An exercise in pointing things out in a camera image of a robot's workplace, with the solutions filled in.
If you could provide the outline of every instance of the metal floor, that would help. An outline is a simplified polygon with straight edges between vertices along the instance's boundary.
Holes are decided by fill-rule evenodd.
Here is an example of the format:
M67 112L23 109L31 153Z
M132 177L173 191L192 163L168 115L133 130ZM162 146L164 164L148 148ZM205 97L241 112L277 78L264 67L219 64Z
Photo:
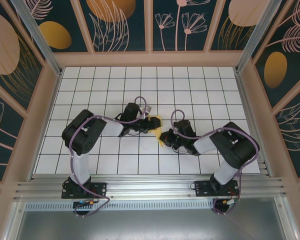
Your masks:
M25 212L18 240L285 240L273 198L242 199L229 215L211 209Z

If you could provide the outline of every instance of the black mounting plate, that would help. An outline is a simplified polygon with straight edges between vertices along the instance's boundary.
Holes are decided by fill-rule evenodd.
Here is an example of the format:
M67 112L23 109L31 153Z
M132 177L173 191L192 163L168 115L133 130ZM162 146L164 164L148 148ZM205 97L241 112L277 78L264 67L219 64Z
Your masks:
M70 183L64 183L62 189L62 199L93 199L96 198L91 193L83 195L82 192L71 191L72 185ZM107 183L106 182L91 182L90 191L95 191L96 194L106 196L107 193Z
M228 188L230 188L236 195L239 194L238 182L236 180L231 180L224 185L219 194L211 188L210 180L195 181L191 187L195 190L195 195L197 197L231 196L231 191Z

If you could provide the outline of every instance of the white grid floor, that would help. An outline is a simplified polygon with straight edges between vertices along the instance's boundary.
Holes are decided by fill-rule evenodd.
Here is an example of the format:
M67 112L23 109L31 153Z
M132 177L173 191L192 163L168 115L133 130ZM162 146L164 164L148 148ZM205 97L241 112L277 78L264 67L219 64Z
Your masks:
M197 136L229 121L249 133L231 67L66 67L34 169L36 174L70 174L62 131L83 109L114 118L137 96L162 117L183 110ZM153 133L122 138L101 136L89 156L91 174L212 174L223 158L217 151L201 156L161 147ZM255 161L244 174L260 173Z

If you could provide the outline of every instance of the decorative wallpaper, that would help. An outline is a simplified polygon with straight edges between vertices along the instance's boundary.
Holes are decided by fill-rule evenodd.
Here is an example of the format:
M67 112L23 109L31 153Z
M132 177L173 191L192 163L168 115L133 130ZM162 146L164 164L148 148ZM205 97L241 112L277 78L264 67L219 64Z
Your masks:
M243 50L269 0L226 0L211 50Z
M255 66L274 107L300 80L300 0L293 2Z
M42 65L0 4L0 86L28 108Z
M300 178L300 93L276 116L278 126L288 149L295 172Z
M202 51L215 0L154 0L153 50Z
M270 29L273 27L275 21L277 20L278 18L278 15L280 14L282 8L285 6L285 4L287 3L287 0L282 0L281 3L280 3L280 6L279 8L277 9L272 21L270 22L267 30L265 31L265 33L263 34L262 38L260 39L259 41L259 44L256 46L255 50L253 51L252 53L252 58L254 59L255 58L255 55L257 54L257 52L259 51L260 47L261 47L261 44L263 43L264 39L266 38L266 36L268 35L268 33L270 32Z
M22 116L0 98L0 181L5 174L23 120Z
M70 0L24 0L24 2L52 52L87 52Z
M80 1L96 52L145 51L144 0Z

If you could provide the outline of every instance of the enclosure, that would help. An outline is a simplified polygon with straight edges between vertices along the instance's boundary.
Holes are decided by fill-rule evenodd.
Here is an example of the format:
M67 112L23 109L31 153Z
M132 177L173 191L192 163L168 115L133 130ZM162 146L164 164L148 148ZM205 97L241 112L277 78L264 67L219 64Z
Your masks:
M197 136L233 122L257 141L232 213L192 189L220 151L131 130L89 152L110 202L76 218L63 130L138 96L160 133L182 110ZM300 239L300 0L0 0L0 239L47 237Z

